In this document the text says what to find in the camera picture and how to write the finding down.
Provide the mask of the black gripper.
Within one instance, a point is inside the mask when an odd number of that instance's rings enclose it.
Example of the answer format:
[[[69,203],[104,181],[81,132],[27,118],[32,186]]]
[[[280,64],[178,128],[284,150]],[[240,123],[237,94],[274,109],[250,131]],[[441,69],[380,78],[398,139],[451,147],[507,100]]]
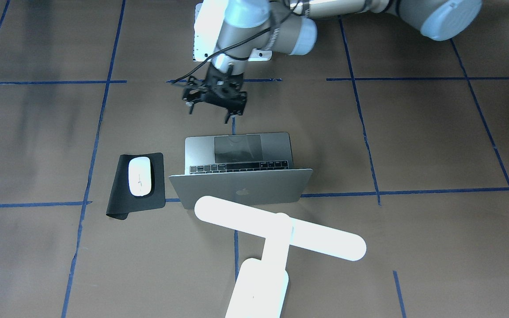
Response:
[[[242,116],[248,99],[248,93],[242,91],[243,80],[243,74],[228,74],[213,66],[203,80],[190,75],[182,93],[188,114],[193,114],[196,103],[205,102],[227,109],[224,124],[234,116]]]

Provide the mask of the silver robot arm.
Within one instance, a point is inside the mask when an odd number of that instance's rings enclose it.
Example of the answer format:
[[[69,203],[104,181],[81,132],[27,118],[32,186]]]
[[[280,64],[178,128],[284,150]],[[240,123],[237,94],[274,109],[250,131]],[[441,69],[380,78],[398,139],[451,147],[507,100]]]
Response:
[[[182,86],[190,113],[197,103],[210,103],[226,109],[228,121],[246,108],[242,86],[254,54],[309,53],[317,21],[388,13],[442,42],[465,30],[481,8],[480,0],[204,0],[196,6],[193,55],[200,67],[209,64],[206,75],[196,78],[194,67],[172,84]]]

